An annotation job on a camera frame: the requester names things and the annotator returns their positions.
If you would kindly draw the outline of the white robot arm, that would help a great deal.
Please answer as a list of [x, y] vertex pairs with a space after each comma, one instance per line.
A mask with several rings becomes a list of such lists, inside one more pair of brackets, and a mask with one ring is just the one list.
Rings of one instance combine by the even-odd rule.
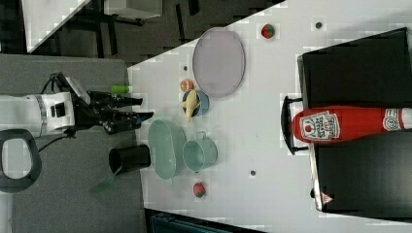
[[51, 93], [1, 97], [1, 128], [24, 129], [33, 137], [57, 134], [73, 136], [81, 130], [101, 126], [109, 134], [135, 130], [152, 112], [125, 112], [140, 106], [141, 98], [84, 89], [77, 80], [54, 73], [48, 80]]

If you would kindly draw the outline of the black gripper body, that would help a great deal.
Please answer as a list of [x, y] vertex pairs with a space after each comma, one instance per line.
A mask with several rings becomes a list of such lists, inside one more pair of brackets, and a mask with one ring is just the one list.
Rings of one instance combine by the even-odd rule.
[[72, 97], [75, 131], [88, 130], [94, 125], [100, 125], [102, 116], [100, 109], [105, 108], [105, 100], [111, 97], [108, 92], [85, 90], [80, 82], [74, 78], [66, 78]]

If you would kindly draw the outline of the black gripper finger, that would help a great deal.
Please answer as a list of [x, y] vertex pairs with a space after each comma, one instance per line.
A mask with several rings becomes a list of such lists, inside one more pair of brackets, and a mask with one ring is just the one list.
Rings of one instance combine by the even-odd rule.
[[118, 112], [104, 120], [104, 130], [113, 135], [125, 131], [139, 129], [145, 120], [150, 119], [155, 113], [122, 113]]
[[143, 103], [142, 98], [132, 98], [132, 97], [125, 97], [121, 95], [115, 95], [112, 97], [112, 108], [123, 108], [123, 107], [130, 107], [130, 106], [141, 106]]

